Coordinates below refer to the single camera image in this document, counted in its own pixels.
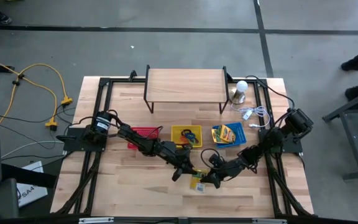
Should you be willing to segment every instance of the light bulb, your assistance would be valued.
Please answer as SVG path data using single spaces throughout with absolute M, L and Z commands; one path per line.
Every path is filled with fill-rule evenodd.
M 246 81 L 239 81 L 236 85 L 237 91 L 243 92 L 248 89 L 248 84 Z

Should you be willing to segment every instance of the blue basket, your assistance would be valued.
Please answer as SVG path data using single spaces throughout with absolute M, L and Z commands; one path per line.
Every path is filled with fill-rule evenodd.
M 216 143 L 216 147 L 222 148 L 222 147 L 230 147 L 230 146 L 238 146 L 240 144 L 245 144 L 247 142 L 246 135 L 244 134 L 244 130 L 242 128 L 242 123 L 231 123 L 231 124 L 225 124 L 228 128 L 230 128 L 235 134 L 236 134 L 236 140 L 231 144 L 219 144 Z M 219 126 L 213 126 L 213 129 L 218 129 Z

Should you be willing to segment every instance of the yellow basket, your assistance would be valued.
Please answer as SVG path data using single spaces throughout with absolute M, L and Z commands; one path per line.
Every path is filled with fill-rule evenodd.
M 185 129 L 189 129 L 196 135 L 198 143 L 194 144 L 193 147 L 203 147 L 203 133 L 201 131 L 201 125 L 173 125 L 171 129 L 171 141 L 175 144 L 188 144 L 189 142 L 187 138 L 181 135 L 181 132 Z

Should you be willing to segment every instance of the wooden platform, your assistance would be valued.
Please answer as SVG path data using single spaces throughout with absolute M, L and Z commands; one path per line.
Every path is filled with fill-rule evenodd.
M 92 114 L 98 82 L 99 77 L 84 77 L 74 122 Z M 279 93 L 285 94 L 282 79 L 268 79 L 268 84 Z M 155 105 L 154 114 L 150 114 L 143 101 L 143 95 L 144 84 L 114 84 L 110 108 L 117 110 L 120 119 L 131 126 L 164 126 L 160 135 L 163 140 L 170 140 L 171 125 L 202 125 L 204 146 L 201 149 L 192 149 L 191 153 L 191 161 L 196 168 L 205 168 L 200 159 L 201 150 L 214 147 L 211 127 L 217 124 L 241 122 L 240 114 L 232 110 L 230 105 L 226 107 L 223 114 L 219 114 L 216 103 L 159 103 Z M 256 105 L 255 95 L 251 86 L 246 91 L 246 95 L 246 102 L 243 106 L 254 107 Z M 288 101 L 272 92 L 270 92 L 270 98 L 274 117 L 278 118 L 288 108 Z M 89 122 L 84 121 L 81 125 L 85 126 Z M 235 158 L 236 153 L 246 146 L 258 143 L 257 129 L 249 128 L 248 124 L 250 123 L 259 123 L 256 115 L 252 115 L 248 121 L 243 122 L 247 144 L 219 149 L 226 160 Z M 114 132 L 116 130 L 111 128 L 110 133 Z M 210 155 L 210 152 L 205 153 L 206 158 Z M 58 210 L 78 185 L 83 157 L 84 152 L 74 152 L 63 161 L 51 212 Z M 282 159 L 289 188 L 302 206 L 307 211 L 313 212 L 301 161 L 292 154 L 284 154 Z M 159 157 L 145 157 L 137 151 L 128 149 L 125 140 L 110 139 L 101 159 L 92 215 L 135 217 L 273 216 L 264 158 L 259 162 L 258 174 L 244 170 L 238 177 L 228 182 L 222 182 L 220 189 L 215 189 L 212 184 L 208 184 L 204 194 L 189 188 L 189 175 L 182 175 L 178 181 L 172 182 L 173 172 L 173 167 L 166 165 Z M 88 189 L 85 192 L 83 202 L 87 199 Z M 284 211 L 281 191 L 277 190 L 277 192 L 280 208 Z
M 224 103 L 227 98 L 223 69 L 151 68 L 146 100 L 151 103 Z

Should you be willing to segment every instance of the concrete floor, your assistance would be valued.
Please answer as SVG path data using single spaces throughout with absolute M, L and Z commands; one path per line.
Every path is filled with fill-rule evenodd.
M 265 29 L 358 30 L 358 0 L 260 0 L 259 3 Z M 260 28 L 253 0 L 39 0 L 2 2 L 1 8 L 13 18 L 14 25 Z M 343 92 L 347 87 L 358 84 L 358 72 L 346 73 L 339 69 L 342 62 L 358 54 L 358 32 L 350 34 L 267 34 L 268 52 L 266 49 L 263 52 L 258 33 L 0 30 L 0 61 L 17 70 L 33 63 L 54 66 L 62 73 L 67 92 L 75 101 L 83 76 L 128 75 L 133 69 L 143 74 L 146 64 L 155 68 L 226 65 L 235 77 L 284 78 L 287 93 L 296 107 L 314 121 L 314 130 L 302 144 L 315 214 L 358 220 L 358 180 L 345 183 L 341 177 L 357 170 L 351 148 L 339 120 L 331 124 L 321 120 L 323 115 L 346 102 Z M 265 66 L 265 61 L 269 62 L 267 57 L 272 66 L 269 74 L 266 68 L 270 65 Z M 35 68 L 27 75 L 62 96 L 59 79 L 52 71 Z M 0 74 L 0 114 L 9 103 L 13 79 L 13 75 Z M 52 114 L 52 107 L 49 95 L 22 83 L 9 115 L 40 120 Z M 3 125 L 39 141 L 51 139 L 43 123 L 5 120 Z M 29 142 L 1 128 L 3 154 Z M 51 150 L 33 146 L 13 156 L 52 156 L 61 150 L 61 144 Z M 18 158 L 9 163 L 24 166 L 31 160 L 35 159 Z M 58 172 L 58 167 L 50 166 L 46 170 Z M 24 213 L 35 214 L 31 207 L 37 207 L 38 213 L 48 212 L 47 200 L 24 208 L 27 210 Z

